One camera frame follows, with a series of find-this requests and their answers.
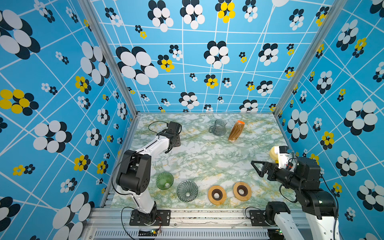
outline clear glass bowl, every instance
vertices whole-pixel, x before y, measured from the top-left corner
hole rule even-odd
[[[156,186],[160,190],[166,190],[173,184],[173,176],[169,172],[160,173],[156,178]]]
[[[177,196],[183,202],[193,201],[198,193],[199,189],[193,181],[185,180],[177,186]]]

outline wooden ring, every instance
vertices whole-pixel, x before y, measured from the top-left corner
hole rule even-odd
[[[211,201],[211,203],[215,205],[221,205],[227,199],[227,193],[225,192],[224,188],[222,188],[219,185],[215,185],[209,189],[208,198]]]
[[[239,193],[239,190],[243,190],[244,193],[243,194],[240,194]],[[248,184],[246,184],[245,182],[237,182],[234,186],[233,186],[233,194],[235,195],[235,197],[240,200],[240,201],[247,201],[251,198],[252,196],[252,190],[251,188],[249,187]]]

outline marble tabletop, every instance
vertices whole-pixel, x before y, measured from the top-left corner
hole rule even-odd
[[[273,146],[286,145],[273,114],[141,114],[132,143],[136,150],[151,140],[155,134],[148,130],[154,121],[174,121],[182,125],[181,146],[169,153],[161,153],[152,158],[151,180],[148,190],[158,208],[265,208],[269,201],[284,201],[290,208],[301,208],[299,204],[287,201],[279,193],[280,183],[260,178],[250,162],[270,161],[269,151]],[[209,127],[217,119],[227,122],[227,133],[218,137],[209,133]],[[237,120],[245,122],[240,137],[228,141],[229,133]],[[166,128],[165,123],[151,125],[151,130],[159,132]],[[173,185],[167,190],[156,187],[156,177],[169,172],[174,177]],[[176,194],[177,186],[184,180],[194,181],[199,193],[195,200],[182,202]],[[240,201],[233,194],[236,182],[246,182],[252,189],[248,201]],[[208,199],[208,190],[213,185],[222,186],[227,199],[222,205],[214,205]],[[282,188],[287,198],[294,200],[295,193]],[[115,194],[111,207],[135,207],[131,197]]]

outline glass jug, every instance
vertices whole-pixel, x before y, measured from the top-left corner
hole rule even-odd
[[[209,128],[209,132],[213,133],[216,136],[223,136],[227,132],[227,130],[225,129],[226,124],[226,121],[218,119],[215,121],[215,125]]]

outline black and white robotic arm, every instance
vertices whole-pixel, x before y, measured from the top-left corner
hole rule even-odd
[[[263,167],[259,169],[255,164],[262,164]],[[285,188],[296,192],[296,199],[305,212],[313,240],[340,240],[338,208],[332,195],[319,188],[320,166],[314,160],[298,157],[293,172],[265,161],[251,161],[251,165],[260,177],[267,173],[268,180],[278,181]],[[277,225],[287,240],[304,239],[284,202],[269,202],[265,209],[265,219],[268,224]]]
[[[157,210],[156,202],[147,189],[151,177],[151,159],[164,151],[168,153],[172,148],[179,147],[180,132],[179,123],[167,123],[167,129],[159,132],[153,141],[135,151],[127,150],[123,155],[116,176],[116,190],[132,197],[144,223],[153,223]]]

